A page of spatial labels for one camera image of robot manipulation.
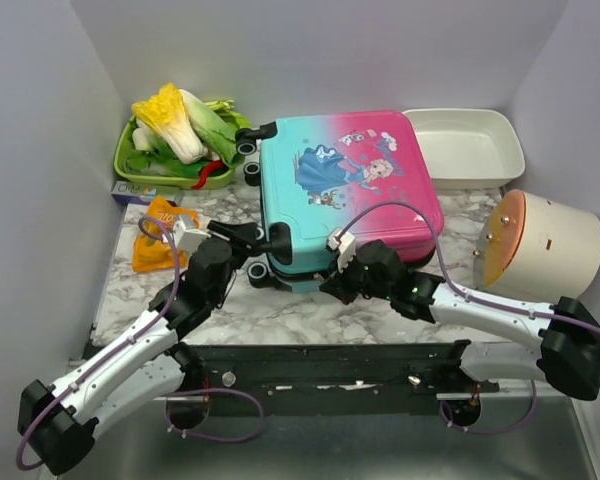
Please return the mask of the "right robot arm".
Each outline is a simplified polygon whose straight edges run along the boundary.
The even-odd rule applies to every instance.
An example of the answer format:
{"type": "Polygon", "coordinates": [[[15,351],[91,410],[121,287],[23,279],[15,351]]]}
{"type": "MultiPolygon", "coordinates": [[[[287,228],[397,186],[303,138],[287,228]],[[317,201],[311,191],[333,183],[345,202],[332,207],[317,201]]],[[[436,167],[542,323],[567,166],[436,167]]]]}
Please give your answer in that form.
{"type": "Polygon", "coordinates": [[[352,235],[331,237],[332,260],[320,284],[344,304],[357,297],[388,301],[410,320],[459,325],[501,338],[491,346],[472,344],[444,362],[440,379],[460,392],[474,381],[544,381],[560,393],[593,401],[600,390],[600,326],[576,300],[530,303],[460,287],[407,266],[384,242],[358,246],[352,235]]]}

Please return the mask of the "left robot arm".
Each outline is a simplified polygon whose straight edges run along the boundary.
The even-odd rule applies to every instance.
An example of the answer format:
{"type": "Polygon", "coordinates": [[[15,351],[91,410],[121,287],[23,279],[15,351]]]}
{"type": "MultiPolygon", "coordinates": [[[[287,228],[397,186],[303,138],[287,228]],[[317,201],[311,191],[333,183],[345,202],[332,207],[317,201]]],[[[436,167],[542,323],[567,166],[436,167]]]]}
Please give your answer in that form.
{"type": "Polygon", "coordinates": [[[31,382],[21,393],[16,465],[46,466],[61,475],[78,465],[107,427],[164,394],[194,393],[200,368],[186,358],[183,338],[223,306],[235,273],[261,254],[265,234],[255,223],[189,218],[172,227],[144,215],[139,229],[164,240],[172,253],[185,251],[188,266],[174,263],[174,279],[120,336],[75,370],[46,385],[31,382]]]}

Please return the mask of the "pink and teal kids suitcase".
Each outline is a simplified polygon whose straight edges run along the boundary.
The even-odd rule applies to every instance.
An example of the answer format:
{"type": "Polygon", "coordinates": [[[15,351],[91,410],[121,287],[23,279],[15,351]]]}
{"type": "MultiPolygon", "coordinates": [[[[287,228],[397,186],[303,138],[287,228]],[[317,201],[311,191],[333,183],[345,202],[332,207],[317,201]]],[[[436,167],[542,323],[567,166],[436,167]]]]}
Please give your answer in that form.
{"type": "Polygon", "coordinates": [[[381,240],[416,268],[429,263],[444,215],[409,119],[394,110],[281,118],[236,132],[246,182],[260,190],[265,254],[255,285],[317,290],[332,256],[328,236],[348,226],[358,244],[381,240]]]}

